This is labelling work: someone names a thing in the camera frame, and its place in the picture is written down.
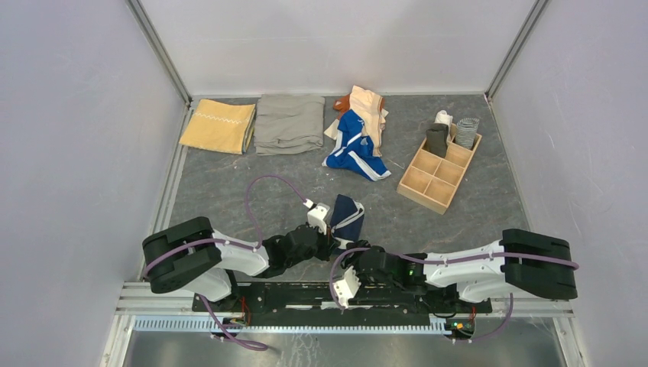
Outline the navy blue white-trimmed underwear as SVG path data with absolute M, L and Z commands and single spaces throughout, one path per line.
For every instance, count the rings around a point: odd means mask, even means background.
M 365 208 L 360 202 L 341 194 L 336 197 L 329 225 L 340 251 L 360 239 L 364 218 Z

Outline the olive boxer briefs beige waistband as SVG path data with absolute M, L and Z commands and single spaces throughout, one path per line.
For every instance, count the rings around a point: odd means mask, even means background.
M 426 150 L 440 158 L 444 158 L 447 153 L 449 136 L 449 126 L 443 123 L 433 123 L 426 130 Z

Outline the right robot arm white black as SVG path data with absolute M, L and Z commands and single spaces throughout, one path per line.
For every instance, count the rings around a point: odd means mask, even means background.
M 377 245 L 362 245 L 342 266 L 352 268 L 363 286 L 433 293 L 452 312 L 520 292 L 549 300 L 578 296 L 578 265 L 569 243 L 522 229 L 505 229 L 500 239 L 459 252 L 397 255 Z

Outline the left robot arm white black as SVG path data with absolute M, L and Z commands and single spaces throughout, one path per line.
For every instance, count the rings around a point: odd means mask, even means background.
M 222 234 L 208 218 L 199 216 L 142 242 L 143 277 L 155 294 L 192 291 L 227 312 L 240 301 L 235 272 L 274 278 L 303 261 L 327 261 L 338 246 L 330 234 L 308 224 L 262 242 L 246 242 Z

